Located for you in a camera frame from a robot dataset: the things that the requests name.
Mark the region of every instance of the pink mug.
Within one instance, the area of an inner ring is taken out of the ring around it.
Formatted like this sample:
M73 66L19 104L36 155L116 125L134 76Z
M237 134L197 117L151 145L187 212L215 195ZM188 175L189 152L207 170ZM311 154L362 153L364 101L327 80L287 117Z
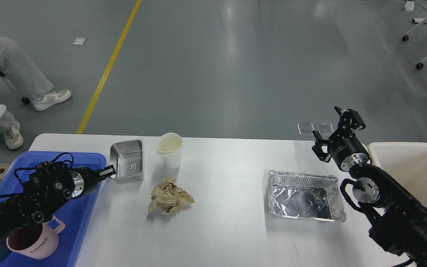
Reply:
M55 229L47 223L19 229L6 239L7 247L37 260L49 257L59 246L59 233L65 228L65 224L56 216L52 219L59 223Z

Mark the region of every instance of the white paper cup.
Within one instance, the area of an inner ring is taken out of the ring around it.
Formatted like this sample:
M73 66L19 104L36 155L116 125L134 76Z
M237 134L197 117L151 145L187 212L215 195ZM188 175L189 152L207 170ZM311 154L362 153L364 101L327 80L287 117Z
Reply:
M19 229L6 238L7 247L37 260L49 257L59 246L59 233L65 228L65 224L56 216L52 219L59 223L55 229L49 227L47 223Z
M168 132L162 135L156 149L168 168L179 168L182 162L182 138L178 134Z

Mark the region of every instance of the person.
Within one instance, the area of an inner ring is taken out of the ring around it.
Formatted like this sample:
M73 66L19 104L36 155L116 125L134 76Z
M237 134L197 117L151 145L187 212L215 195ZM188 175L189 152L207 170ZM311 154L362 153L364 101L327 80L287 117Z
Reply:
M30 99L37 111L66 101L72 93L69 90L54 91L54 85L47 80L32 59L12 40L0 37L0 70L23 96ZM10 149L22 146L24 139L20 124L9 111L0 118L0 132Z

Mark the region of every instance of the shoe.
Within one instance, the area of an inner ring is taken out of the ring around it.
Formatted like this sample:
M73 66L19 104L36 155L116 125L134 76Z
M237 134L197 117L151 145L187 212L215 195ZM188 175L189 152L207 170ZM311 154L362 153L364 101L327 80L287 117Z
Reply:
M50 91L46 93L40 101L32 100L32 104L37 111L43 111L51 105L62 103L70 98L72 93L69 90Z
M4 141L9 149L16 149L22 146L24 139L19 132L20 127L19 122L15 121L12 127L4 132Z

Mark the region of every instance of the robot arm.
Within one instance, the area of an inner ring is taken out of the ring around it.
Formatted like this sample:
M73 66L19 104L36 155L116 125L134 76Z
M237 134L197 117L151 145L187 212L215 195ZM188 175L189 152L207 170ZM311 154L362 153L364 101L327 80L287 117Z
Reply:
M383 250L396 255L405 252L418 267L427 266L427 209L393 177L369 163L368 152L355 136L356 130L365 128L360 115L351 109L335 110L340 115L337 130L327 140L314 131L312 150L324 162L334 159L339 169L353 178L344 179L340 191L346 202L371 223L369 236ZM353 186L358 206L345 191L348 185ZM376 208L383 208L385 213L380 215Z
M72 161L57 162L61 155L34 168L14 171L23 191L0 196L8 197L0 202L0 241L20 228L50 221L54 212L67 201L93 192L98 182L116 173L113 165L97 170L86 166L72 168L73 157ZM17 171L28 169L35 171L29 174L28 181L22 183Z

